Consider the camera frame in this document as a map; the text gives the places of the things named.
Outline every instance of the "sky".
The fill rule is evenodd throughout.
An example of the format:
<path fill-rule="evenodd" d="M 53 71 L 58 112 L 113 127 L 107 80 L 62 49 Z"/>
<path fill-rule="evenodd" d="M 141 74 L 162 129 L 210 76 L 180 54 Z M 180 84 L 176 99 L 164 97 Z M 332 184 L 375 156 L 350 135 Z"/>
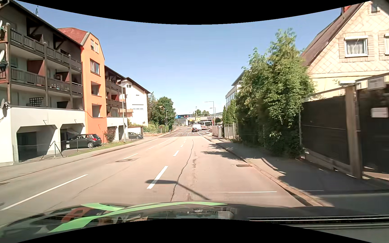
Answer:
<path fill-rule="evenodd" d="M 37 5 L 20 2 L 35 12 Z M 56 28 L 89 31 L 100 40 L 105 65 L 130 77 L 156 98 L 168 97 L 176 114 L 197 107 L 222 112 L 231 84 L 248 65 L 255 47 L 264 53 L 278 29 L 292 28 L 296 47 L 304 49 L 340 15 L 340 9 L 220 25 L 170 25 L 130 22 L 82 15 L 39 6 L 38 15 Z"/>

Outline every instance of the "house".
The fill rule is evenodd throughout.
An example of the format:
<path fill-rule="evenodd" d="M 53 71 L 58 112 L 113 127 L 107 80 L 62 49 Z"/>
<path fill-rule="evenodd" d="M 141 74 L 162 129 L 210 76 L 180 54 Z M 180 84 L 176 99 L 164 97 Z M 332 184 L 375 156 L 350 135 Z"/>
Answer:
<path fill-rule="evenodd" d="M 125 87 L 127 103 L 127 118 L 132 124 L 148 126 L 147 96 L 151 92 L 143 88 L 130 77 L 122 80 L 121 87 Z"/>
<path fill-rule="evenodd" d="M 342 8 L 302 53 L 316 92 L 389 72 L 389 0 Z M 326 97 L 343 95 L 343 90 Z"/>
<path fill-rule="evenodd" d="M 54 154 L 85 132 L 82 46 L 0 0 L 0 166 Z"/>
<path fill-rule="evenodd" d="M 107 128 L 115 131 L 115 140 L 120 141 L 125 137 L 128 138 L 128 123 L 127 116 L 123 112 L 125 104 L 125 88 L 118 83 L 126 80 L 125 77 L 115 72 L 108 66 L 105 66 L 106 79 L 106 112 L 107 112 Z"/>
<path fill-rule="evenodd" d="M 240 91 L 239 88 L 242 84 L 242 76 L 244 75 L 243 71 L 240 76 L 232 83 L 232 88 L 226 94 L 226 108 L 230 105 L 230 102 L 235 98 L 235 95 Z"/>
<path fill-rule="evenodd" d="M 110 89 L 110 81 L 106 82 L 105 57 L 99 39 L 92 33 L 76 28 L 59 28 L 59 31 L 75 40 L 82 46 L 81 58 L 83 63 L 82 79 L 85 101 L 86 133 L 99 135 L 106 141 L 104 133 L 107 130 L 107 105 L 111 105 L 112 92 L 122 92 Z M 115 101 L 112 106 L 122 107 L 122 103 Z"/>

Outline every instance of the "orange building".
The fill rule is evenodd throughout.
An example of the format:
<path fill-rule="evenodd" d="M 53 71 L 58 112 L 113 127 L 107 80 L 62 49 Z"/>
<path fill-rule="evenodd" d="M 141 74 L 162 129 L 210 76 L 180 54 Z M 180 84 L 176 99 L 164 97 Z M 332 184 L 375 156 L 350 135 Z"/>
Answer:
<path fill-rule="evenodd" d="M 81 59 L 83 63 L 82 83 L 84 85 L 84 106 L 86 133 L 99 135 L 106 141 L 104 132 L 106 121 L 106 85 L 105 57 L 100 41 L 92 33 L 76 28 L 60 28 L 63 34 L 82 45 Z"/>

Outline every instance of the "dark gray car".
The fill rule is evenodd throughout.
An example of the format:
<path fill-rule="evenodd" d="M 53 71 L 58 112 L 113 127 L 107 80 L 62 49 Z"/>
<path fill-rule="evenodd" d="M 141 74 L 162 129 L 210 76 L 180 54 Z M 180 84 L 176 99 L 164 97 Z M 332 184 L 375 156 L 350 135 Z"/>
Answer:
<path fill-rule="evenodd" d="M 80 134 L 70 138 L 67 141 L 66 148 L 93 148 L 101 144 L 102 140 L 97 134 Z"/>
<path fill-rule="evenodd" d="M 140 135 L 138 133 L 134 133 L 132 131 L 129 131 L 128 132 L 128 138 L 130 138 L 130 139 L 134 139 L 134 138 L 139 139 L 139 138 L 143 138 L 143 137 L 142 137 L 142 135 Z"/>

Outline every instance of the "asphalt road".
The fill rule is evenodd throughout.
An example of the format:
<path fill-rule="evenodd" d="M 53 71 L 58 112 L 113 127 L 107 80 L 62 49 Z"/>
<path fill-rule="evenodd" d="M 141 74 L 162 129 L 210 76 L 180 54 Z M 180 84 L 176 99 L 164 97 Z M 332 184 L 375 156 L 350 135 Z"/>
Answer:
<path fill-rule="evenodd" d="M 0 186 L 0 225 L 91 202 L 220 200 L 302 206 L 279 185 L 203 137 L 179 128 L 118 151 L 38 171 Z"/>

